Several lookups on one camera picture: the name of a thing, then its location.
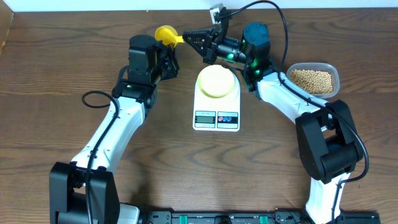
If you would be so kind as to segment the yellow plastic scoop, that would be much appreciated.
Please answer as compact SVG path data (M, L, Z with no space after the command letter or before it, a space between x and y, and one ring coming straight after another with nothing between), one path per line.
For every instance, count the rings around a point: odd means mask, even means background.
M169 25L159 27L155 31L155 39L161 40L162 43L171 48L176 48L179 43L184 43L183 37L178 35L178 32Z

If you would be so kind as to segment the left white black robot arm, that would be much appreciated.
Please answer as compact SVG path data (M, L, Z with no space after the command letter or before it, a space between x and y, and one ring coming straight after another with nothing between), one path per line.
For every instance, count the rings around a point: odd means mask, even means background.
M56 162L50 171L51 223L139 223L139 208L119 201L114 173L155 104L158 83L177 77L179 66L174 47L151 35L130 38L128 59L93 137L69 163Z

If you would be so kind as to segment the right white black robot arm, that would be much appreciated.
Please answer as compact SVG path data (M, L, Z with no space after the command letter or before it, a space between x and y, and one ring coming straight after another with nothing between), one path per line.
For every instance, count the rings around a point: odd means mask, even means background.
M220 58L243 65L248 90L294 122L300 159L312 178L305 211L312 223L340 221L344 185L362 179L369 170L368 152L348 105L319 99L293 84L269 56L265 24L248 24L241 40L228 37L227 30L227 25L218 24L185 31L182 38L205 63L214 64Z

